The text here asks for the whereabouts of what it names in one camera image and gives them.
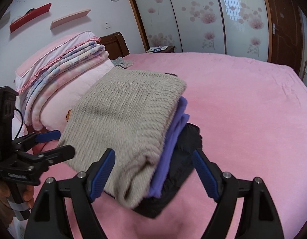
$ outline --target tripod handle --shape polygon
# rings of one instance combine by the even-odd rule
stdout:
[[[14,210],[15,216],[19,221],[27,220],[30,217],[30,208],[23,199],[25,184],[6,182],[11,195],[7,198],[11,208]]]

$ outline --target black jacket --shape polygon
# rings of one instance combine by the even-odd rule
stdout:
[[[143,199],[135,212],[149,218],[156,218],[162,210],[175,197],[182,184],[194,169],[191,154],[202,148],[202,137],[199,127],[187,123],[181,131],[174,152],[172,154],[170,169],[162,188],[160,199]]]

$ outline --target pink wall shelf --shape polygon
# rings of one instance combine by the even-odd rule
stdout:
[[[23,17],[19,18],[17,21],[13,22],[10,25],[11,33],[15,30],[17,30],[19,27],[23,26],[25,23],[28,23],[29,21],[35,19],[36,17],[46,13],[49,11],[52,3],[45,4],[34,11],[31,11],[30,13],[24,15]]]
[[[91,11],[91,9],[87,9],[87,10],[83,10],[83,11],[79,11],[79,12],[75,12],[69,15],[66,15],[64,17],[61,17],[57,20],[52,21],[52,24],[50,25],[50,29],[55,28],[59,25],[62,25],[64,23],[70,22],[72,20],[76,20],[78,18],[84,17],[86,16],[89,12]]]

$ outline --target door handle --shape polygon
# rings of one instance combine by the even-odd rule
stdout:
[[[273,35],[275,35],[275,30],[278,31],[278,28],[275,27],[275,23],[273,23]]]

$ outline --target pink fleece blanket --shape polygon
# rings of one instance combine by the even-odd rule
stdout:
[[[262,177],[285,239],[293,239],[307,220],[307,89],[294,71],[208,53],[141,54],[124,59],[134,62],[130,69],[174,73],[187,82],[186,113],[201,128],[204,153],[237,178]],[[66,164],[58,164],[41,180],[74,175]],[[238,199],[227,239],[235,237],[242,203]],[[67,206],[74,237],[81,239],[73,208],[70,203]],[[157,219],[124,209],[104,193],[93,207],[108,239],[200,239],[216,204],[193,172]]]

